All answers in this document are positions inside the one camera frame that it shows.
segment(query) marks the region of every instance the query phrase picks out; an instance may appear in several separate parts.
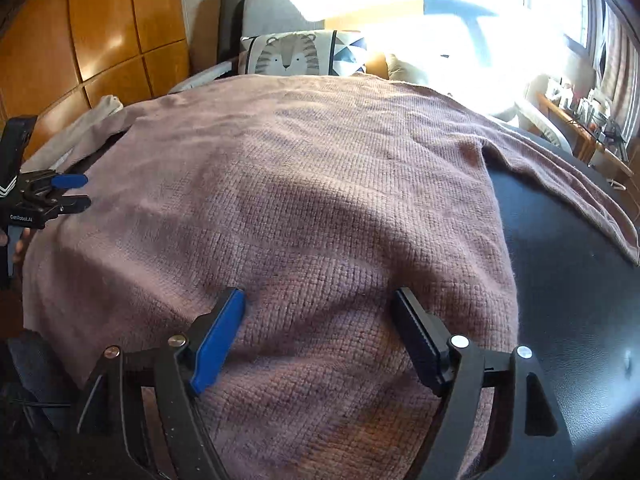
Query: curtain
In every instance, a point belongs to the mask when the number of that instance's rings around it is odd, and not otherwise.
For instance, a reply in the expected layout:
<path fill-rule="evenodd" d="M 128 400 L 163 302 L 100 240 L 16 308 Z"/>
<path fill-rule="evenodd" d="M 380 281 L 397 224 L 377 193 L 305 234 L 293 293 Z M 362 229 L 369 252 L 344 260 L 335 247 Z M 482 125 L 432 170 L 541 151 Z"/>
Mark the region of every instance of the curtain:
<path fill-rule="evenodd" d="M 606 61 L 602 92 L 612 101 L 611 115 L 628 143 L 638 133 L 640 59 L 615 14 L 606 7 Z"/>

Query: black leather table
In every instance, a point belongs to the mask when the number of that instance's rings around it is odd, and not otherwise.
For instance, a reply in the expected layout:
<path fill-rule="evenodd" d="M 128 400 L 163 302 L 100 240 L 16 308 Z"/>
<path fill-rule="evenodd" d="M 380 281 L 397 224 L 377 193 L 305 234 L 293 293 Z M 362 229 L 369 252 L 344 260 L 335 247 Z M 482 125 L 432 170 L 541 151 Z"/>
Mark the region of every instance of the black leather table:
<path fill-rule="evenodd" d="M 613 196 L 599 174 L 550 149 Z M 573 208 L 488 164 L 518 288 L 519 341 L 558 397 L 581 477 L 608 478 L 640 428 L 640 268 Z"/>

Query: metal screw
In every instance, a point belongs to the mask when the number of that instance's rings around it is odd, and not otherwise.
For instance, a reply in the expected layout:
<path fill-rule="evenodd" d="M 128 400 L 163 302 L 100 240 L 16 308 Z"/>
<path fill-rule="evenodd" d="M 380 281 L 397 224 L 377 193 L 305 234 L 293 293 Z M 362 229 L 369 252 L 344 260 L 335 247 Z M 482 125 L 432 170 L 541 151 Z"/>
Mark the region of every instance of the metal screw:
<path fill-rule="evenodd" d="M 178 348 L 184 345 L 186 342 L 187 338 L 185 338 L 185 336 L 183 336 L 182 334 L 172 335 L 168 341 L 169 346 L 173 346 L 174 348 Z"/>
<path fill-rule="evenodd" d="M 528 346 L 518 346 L 516 352 L 518 352 L 518 355 L 523 359 L 530 359 L 533 355 L 531 348 L 529 348 Z"/>
<path fill-rule="evenodd" d="M 114 359 L 120 355 L 120 349 L 117 346 L 110 346 L 104 351 L 107 359 Z"/>
<path fill-rule="evenodd" d="M 451 344 L 457 348 L 466 348 L 469 346 L 469 339 L 457 334 L 451 338 Z"/>

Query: black cable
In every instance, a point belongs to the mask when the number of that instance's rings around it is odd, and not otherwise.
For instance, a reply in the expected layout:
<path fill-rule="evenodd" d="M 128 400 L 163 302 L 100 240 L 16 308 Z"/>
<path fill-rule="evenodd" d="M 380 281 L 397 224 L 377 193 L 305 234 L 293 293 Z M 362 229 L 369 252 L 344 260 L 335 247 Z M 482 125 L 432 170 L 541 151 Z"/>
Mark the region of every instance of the black cable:
<path fill-rule="evenodd" d="M 29 406 L 30 408 L 71 408 L 71 404 L 66 402 L 33 402 L 31 400 L 10 399 L 12 404 Z"/>

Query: lion print pillow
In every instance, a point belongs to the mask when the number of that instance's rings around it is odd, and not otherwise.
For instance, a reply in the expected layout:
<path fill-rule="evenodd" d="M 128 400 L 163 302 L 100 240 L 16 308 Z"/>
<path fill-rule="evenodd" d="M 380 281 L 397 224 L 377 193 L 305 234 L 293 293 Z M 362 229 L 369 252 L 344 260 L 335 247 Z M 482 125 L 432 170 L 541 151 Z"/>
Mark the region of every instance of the lion print pillow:
<path fill-rule="evenodd" d="M 238 73 L 341 75 L 364 72 L 367 45 L 360 32 L 306 30 L 242 38 Z"/>

